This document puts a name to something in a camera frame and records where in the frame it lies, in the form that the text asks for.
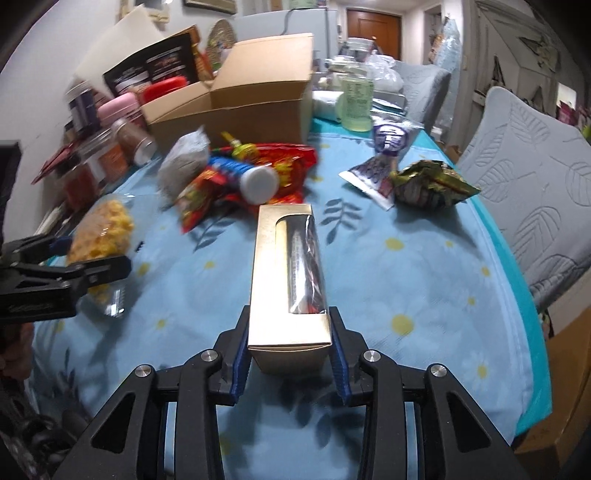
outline doorway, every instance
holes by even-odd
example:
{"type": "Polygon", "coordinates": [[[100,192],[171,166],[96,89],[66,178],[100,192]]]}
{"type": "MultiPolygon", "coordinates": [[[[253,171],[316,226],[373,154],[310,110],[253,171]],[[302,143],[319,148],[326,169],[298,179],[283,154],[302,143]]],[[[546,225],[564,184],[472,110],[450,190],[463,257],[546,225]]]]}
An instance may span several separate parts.
{"type": "Polygon", "coordinates": [[[400,17],[347,9],[347,31],[349,37],[375,37],[384,55],[400,60],[400,17]]]}
{"type": "Polygon", "coordinates": [[[425,10],[423,65],[429,65],[429,53],[437,35],[441,34],[441,5],[425,10]]]}

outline plastic wrap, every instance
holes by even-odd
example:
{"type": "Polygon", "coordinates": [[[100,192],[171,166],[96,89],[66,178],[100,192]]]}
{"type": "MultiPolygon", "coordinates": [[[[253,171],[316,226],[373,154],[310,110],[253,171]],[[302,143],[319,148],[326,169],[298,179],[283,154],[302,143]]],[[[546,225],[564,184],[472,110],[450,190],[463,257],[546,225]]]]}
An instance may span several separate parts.
{"type": "Polygon", "coordinates": [[[371,73],[375,90],[397,93],[404,86],[401,76],[390,68],[389,63],[382,56],[372,53],[365,61],[365,66],[371,73]]]}
{"type": "Polygon", "coordinates": [[[457,29],[455,20],[448,20],[445,27],[443,27],[443,41],[433,63],[452,74],[443,106],[435,120],[435,126],[443,130],[441,138],[445,141],[452,126],[453,112],[456,108],[462,64],[462,43],[460,42],[460,32],[457,29]]]}
{"type": "Polygon", "coordinates": [[[158,186],[172,202],[209,161],[209,139],[203,127],[182,136],[158,170],[158,186]]]}
{"type": "MultiPolygon", "coordinates": [[[[106,195],[76,228],[67,264],[113,255],[127,255],[133,261],[157,212],[157,195],[106,195]]],[[[125,290],[131,280],[132,277],[92,287],[88,297],[105,315],[121,317],[129,307],[125,290]]]]}

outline door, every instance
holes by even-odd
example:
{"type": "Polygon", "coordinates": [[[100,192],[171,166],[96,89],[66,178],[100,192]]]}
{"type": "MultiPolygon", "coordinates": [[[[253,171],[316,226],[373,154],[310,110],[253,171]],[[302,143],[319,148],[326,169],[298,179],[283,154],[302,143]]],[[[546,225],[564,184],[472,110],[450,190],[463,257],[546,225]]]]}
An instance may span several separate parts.
{"type": "Polygon", "coordinates": [[[385,55],[400,60],[400,17],[347,10],[347,31],[349,37],[375,37],[385,55]]]}

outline red container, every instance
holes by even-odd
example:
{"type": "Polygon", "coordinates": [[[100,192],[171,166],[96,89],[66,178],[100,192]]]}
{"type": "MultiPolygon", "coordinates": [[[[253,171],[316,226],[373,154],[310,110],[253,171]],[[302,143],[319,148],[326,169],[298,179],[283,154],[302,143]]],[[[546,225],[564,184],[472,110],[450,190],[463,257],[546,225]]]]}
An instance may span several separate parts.
{"type": "Polygon", "coordinates": [[[189,82],[185,77],[172,77],[162,80],[162,82],[154,83],[142,92],[143,102],[151,102],[152,100],[163,97],[170,92],[180,90],[181,88],[186,87],[188,84],[189,82]]]}

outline gold gift box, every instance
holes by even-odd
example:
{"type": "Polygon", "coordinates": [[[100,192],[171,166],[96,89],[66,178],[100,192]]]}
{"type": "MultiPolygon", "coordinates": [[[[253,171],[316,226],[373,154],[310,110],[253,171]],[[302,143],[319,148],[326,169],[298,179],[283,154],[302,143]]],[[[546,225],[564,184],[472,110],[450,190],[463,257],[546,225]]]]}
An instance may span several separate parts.
{"type": "Polygon", "coordinates": [[[331,345],[312,208],[263,205],[252,269],[248,349],[262,372],[322,367],[331,345]]]}

